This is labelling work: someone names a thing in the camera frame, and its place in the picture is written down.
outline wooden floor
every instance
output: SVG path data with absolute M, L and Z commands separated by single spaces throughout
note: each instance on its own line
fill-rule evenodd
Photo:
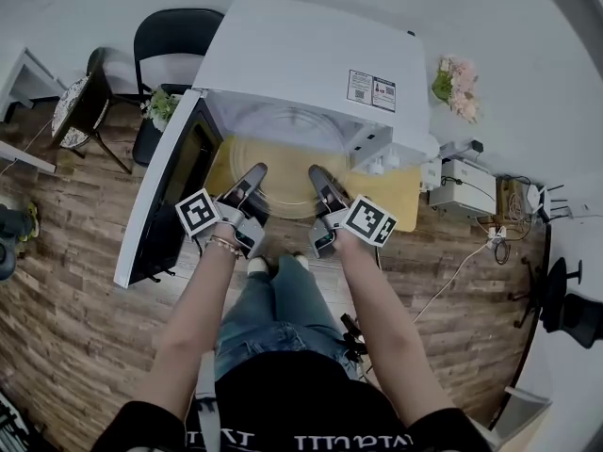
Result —
M 52 116 L 54 104 L 17 109 L 0 138 L 21 149 Z M 102 131 L 108 147 L 134 173 L 128 176 L 94 143 L 86 159 L 45 152 L 42 135 L 30 152 L 56 159 L 54 175 L 16 164 L 0 178 L 2 202 L 33 200 L 41 212 L 40 237 L 28 243 L 14 275 L 0 283 L 0 386 L 48 436 L 66 450 L 88 449 L 151 366 L 155 345 L 171 307 L 198 260 L 186 243 L 177 276 L 117 288 L 113 272 L 144 169 L 134 166 L 132 145 L 139 110 L 118 105 Z M 309 254 L 307 222 L 272 218 L 270 255 L 282 250 Z M 416 231 L 394 234 L 382 252 L 383 270 L 412 315 L 450 279 L 457 266 L 485 241 L 475 221 L 440 217 L 421 203 Z M 539 263 L 544 229 L 512 244 L 499 266 L 489 250 L 471 258 L 453 285 L 417 322 L 435 374 L 455 403 L 487 424 L 509 384 L 528 337 L 513 327 L 523 302 L 507 300 L 527 291 L 522 256 Z M 334 314 L 352 311 L 350 292 L 337 260 L 311 262 Z M 244 283 L 237 265 L 227 304 Z

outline forearm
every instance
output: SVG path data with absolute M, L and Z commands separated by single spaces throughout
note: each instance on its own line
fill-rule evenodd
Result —
M 350 247 L 340 255 L 375 374 L 402 422 L 409 427 L 453 407 L 430 368 L 412 318 L 371 254 Z
M 136 399 L 184 420 L 202 355 L 214 348 L 235 256 L 216 243 L 205 249 L 163 330 L 153 367 Z

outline white wall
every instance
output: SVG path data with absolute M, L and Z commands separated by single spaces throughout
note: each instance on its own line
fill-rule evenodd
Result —
M 603 174 L 582 176 L 567 185 L 572 202 L 603 196 Z M 603 301 L 603 218 L 553 223 L 550 265 L 564 257 L 568 270 L 574 271 L 582 260 L 582 283 L 572 280 L 568 288 Z M 546 333 L 540 323 L 518 387 L 553 401 L 531 452 L 582 450 L 603 427 L 603 342 L 587 350 L 565 332 Z
M 147 15 L 174 7 L 225 11 L 231 1 L 0 0 L 0 35 L 22 40 L 66 84 L 83 74 L 94 47 L 111 47 L 114 87 L 132 92 L 132 39 Z M 432 131 L 442 141 L 482 140 L 481 162 L 493 170 L 551 184 L 603 169 L 603 83 L 551 0 L 305 1 L 414 30 L 433 65 L 443 53 L 473 58 L 481 74 L 481 123 L 470 126 L 441 105 Z M 603 25 L 593 31 L 603 32 Z M 193 73 L 194 65 L 181 78 L 191 81 Z

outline jeans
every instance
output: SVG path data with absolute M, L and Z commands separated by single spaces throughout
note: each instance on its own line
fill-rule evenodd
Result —
M 216 351 L 216 379 L 265 351 L 312 350 L 340 363 L 351 379 L 356 367 L 318 290 L 312 273 L 293 256 L 279 258 L 271 279 L 255 272 L 222 320 Z

